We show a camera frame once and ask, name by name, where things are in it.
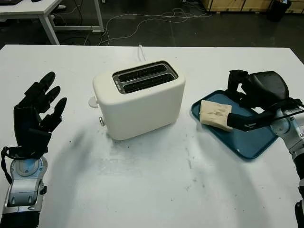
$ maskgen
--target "table leg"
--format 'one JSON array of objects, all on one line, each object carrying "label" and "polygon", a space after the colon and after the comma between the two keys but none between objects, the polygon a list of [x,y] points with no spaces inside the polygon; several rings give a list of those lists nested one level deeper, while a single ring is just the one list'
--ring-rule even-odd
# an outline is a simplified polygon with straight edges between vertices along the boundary
[{"label": "table leg", "polygon": [[40,15],[39,19],[51,44],[60,45],[49,18],[46,15]]},{"label": "table leg", "polygon": [[103,18],[101,16],[101,11],[100,11],[99,0],[94,0],[94,3],[95,3],[96,14],[97,14],[100,31],[104,32],[105,30],[104,30]]}]

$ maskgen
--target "wooden crate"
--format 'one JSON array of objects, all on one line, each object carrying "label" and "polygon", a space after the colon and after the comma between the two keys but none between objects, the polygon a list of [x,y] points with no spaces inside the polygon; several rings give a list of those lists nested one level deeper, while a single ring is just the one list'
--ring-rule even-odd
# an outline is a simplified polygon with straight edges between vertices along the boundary
[{"label": "wooden crate", "polygon": [[[207,11],[244,11],[265,12],[268,11],[274,0],[201,0]],[[291,0],[291,7],[286,13],[303,13],[304,0]]]},{"label": "wooden crate", "polygon": [[207,11],[241,11],[245,0],[201,0]]},{"label": "wooden crate", "polygon": [[287,9],[286,13],[304,13],[304,0],[292,1],[291,6]]},{"label": "wooden crate", "polygon": [[242,11],[265,12],[271,2],[272,0],[246,0]]}]

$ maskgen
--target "black bin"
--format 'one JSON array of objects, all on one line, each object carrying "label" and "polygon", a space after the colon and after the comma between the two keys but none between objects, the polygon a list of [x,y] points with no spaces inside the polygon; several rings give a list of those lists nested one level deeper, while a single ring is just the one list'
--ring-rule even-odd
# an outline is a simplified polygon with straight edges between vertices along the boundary
[{"label": "black bin", "polygon": [[284,16],[286,10],[290,6],[291,6],[291,1],[289,1],[289,0],[287,3],[281,3],[277,0],[274,0],[267,18],[270,21],[275,21],[275,22],[280,21],[282,19],[282,17]]}]

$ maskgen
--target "bread slice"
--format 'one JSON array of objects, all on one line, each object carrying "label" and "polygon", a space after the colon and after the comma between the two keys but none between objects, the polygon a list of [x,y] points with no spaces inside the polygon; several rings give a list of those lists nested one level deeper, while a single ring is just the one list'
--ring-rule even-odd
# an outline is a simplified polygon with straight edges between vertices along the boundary
[{"label": "bread slice", "polygon": [[231,110],[231,105],[202,100],[200,103],[199,120],[202,124],[230,132],[232,131],[232,127],[227,126],[227,118]]}]

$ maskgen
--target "desk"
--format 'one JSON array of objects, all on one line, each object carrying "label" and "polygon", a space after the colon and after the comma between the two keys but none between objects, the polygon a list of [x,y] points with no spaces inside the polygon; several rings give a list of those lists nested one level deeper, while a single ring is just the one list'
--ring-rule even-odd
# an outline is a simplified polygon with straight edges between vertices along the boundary
[{"label": "desk", "polygon": [[13,6],[0,6],[0,19],[36,19],[39,18],[51,44],[59,45],[54,30],[97,30],[104,32],[99,0],[94,0],[99,26],[55,26],[50,13],[61,0],[41,0],[32,2],[23,0]]},{"label": "desk", "polygon": [[[137,47],[7,45],[0,51],[1,146],[16,145],[13,106],[34,81],[54,71],[53,86],[61,86],[56,100],[68,98],[45,154],[48,192],[39,227],[295,228],[299,179],[283,141],[244,161],[195,121],[190,108],[225,89],[232,69],[274,70],[290,96],[304,100],[301,61],[288,48],[143,49],[148,61],[179,66],[184,98],[176,123],[125,141],[109,138],[88,100],[93,77],[137,62]],[[8,186],[1,173],[1,204]]]}]

